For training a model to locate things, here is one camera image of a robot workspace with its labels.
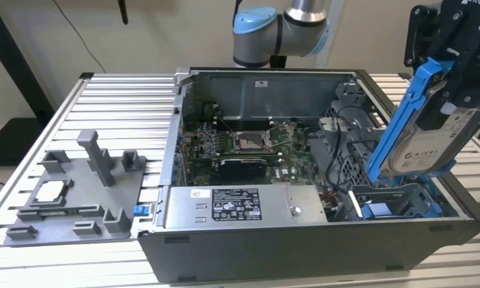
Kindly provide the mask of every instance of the warning label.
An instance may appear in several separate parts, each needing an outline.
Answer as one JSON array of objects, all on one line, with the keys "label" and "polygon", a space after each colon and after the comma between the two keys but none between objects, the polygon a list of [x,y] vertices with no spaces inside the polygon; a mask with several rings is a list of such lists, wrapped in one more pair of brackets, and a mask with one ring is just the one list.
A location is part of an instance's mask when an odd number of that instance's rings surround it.
[{"label": "warning label", "polygon": [[400,172],[427,170],[432,168],[462,132],[477,109],[458,109],[448,117],[443,127],[434,131],[419,130],[411,140],[406,143],[406,148],[396,160],[395,167]]},{"label": "warning label", "polygon": [[212,203],[215,221],[262,220],[258,189],[214,189]]}]

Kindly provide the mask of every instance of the circuit board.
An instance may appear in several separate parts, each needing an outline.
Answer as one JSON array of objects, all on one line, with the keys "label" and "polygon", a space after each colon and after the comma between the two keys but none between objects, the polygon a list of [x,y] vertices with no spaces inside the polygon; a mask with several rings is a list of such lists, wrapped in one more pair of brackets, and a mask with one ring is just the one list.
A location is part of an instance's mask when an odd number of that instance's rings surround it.
[{"label": "circuit board", "polygon": [[[186,133],[186,143],[190,185],[322,184],[303,129],[296,123],[274,122],[263,131],[218,131],[214,125],[203,124]],[[266,174],[226,179],[219,166],[235,160],[263,163]]]}]

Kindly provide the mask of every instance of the slotted metal table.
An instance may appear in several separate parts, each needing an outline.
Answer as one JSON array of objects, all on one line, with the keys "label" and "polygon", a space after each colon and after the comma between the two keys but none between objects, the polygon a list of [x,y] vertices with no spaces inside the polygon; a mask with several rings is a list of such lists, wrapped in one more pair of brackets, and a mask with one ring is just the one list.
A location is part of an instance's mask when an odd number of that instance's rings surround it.
[{"label": "slotted metal table", "polygon": [[[408,81],[396,74],[372,74],[399,104]],[[0,192],[0,287],[168,287],[160,284],[136,241],[8,248],[7,226],[27,203],[44,168],[46,151],[64,149],[87,157],[76,143],[82,129],[95,129],[100,147],[112,156],[138,149],[150,162],[140,203],[158,198],[159,173],[174,107],[174,76],[95,74],[80,79],[55,117]],[[480,141],[473,139],[457,157],[454,175],[480,203]],[[135,229],[142,229],[136,218]],[[411,271],[266,280],[192,287],[479,287],[480,234],[465,245],[444,247]]]}]

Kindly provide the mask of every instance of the power supply label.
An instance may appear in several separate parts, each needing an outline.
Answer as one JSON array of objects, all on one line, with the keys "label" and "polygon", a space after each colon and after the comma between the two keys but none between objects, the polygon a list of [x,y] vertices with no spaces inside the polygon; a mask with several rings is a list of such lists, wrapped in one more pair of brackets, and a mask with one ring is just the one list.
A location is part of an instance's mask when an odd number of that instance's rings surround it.
[{"label": "power supply label", "polygon": [[262,220],[258,189],[214,189],[212,215],[215,221]]}]

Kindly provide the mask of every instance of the barcode sticker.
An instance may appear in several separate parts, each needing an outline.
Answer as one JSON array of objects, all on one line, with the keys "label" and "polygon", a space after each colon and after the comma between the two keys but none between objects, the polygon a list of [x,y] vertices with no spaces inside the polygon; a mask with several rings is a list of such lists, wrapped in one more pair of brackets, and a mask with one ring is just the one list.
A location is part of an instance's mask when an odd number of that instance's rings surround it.
[{"label": "barcode sticker", "polygon": [[210,198],[210,189],[192,189],[191,198]]}]

